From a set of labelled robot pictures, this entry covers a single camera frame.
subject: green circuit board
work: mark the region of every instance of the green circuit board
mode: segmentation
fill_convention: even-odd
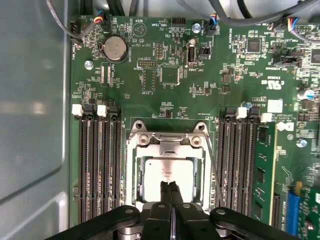
[[[93,17],[80,16],[74,20],[83,29]],[[199,33],[192,31],[196,23],[201,26]],[[111,31],[97,24],[82,44],[72,44],[71,104],[99,101],[107,105],[112,101],[111,105],[120,110],[120,205],[125,202],[126,140],[135,120],[144,121],[149,131],[183,133],[191,132],[198,121],[204,121],[216,155],[219,117],[226,107],[237,109],[241,104],[251,103],[260,115],[272,114],[272,122],[259,124],[273,129],[272,134],[268,133],[272,138],[276,135],[270,153],[274,171],[266,172],[264,182],[279,196],[276,227],[285,230],[288,191],[292,191],[296,181],[312,186],[315,171],[320,167],[317,158],[320,100],[314,97],[301,101],[297,97],[306,89],[319,94],[320,46],[316,50],[317,46],[287,31],[270,30],[267,23],[230,27],[218,22],[213,36],[206,34],[206,24],[207,19],[187,19],[183,26],[173,27],[171,18],[124,16],[110,18]],[[316,25],[297,25],[296,29],[319,36]],[[110,62],[101,51],[101,44],[111,36],[121,37],[127,45],[127,56],[118,63]],[[195,57],[187,62],[191,39],[196,42]],[[292,56],[297,56],[294,59],[297,62],[289,58]],[[92,61],[93,69],[87,70],[85,61]],[[83,136],[79,128],[80,121],[72,119],[71,227],[81,222],[77,198],[81,172],[79,142]],[[259,143],[258,137],[253,141]],[[298,147],[299,139],[306,140],[307,145]],[[255,157],[255,161],[261,161],[257,154]],[[271,202],[274,195],[264,194],[266,201]],[[213,209],[215,194],[211,197]],[[270,211],[262,209],[259,214],[263,222],[271,223]],[[254,206],[249,215],[255,217]]]

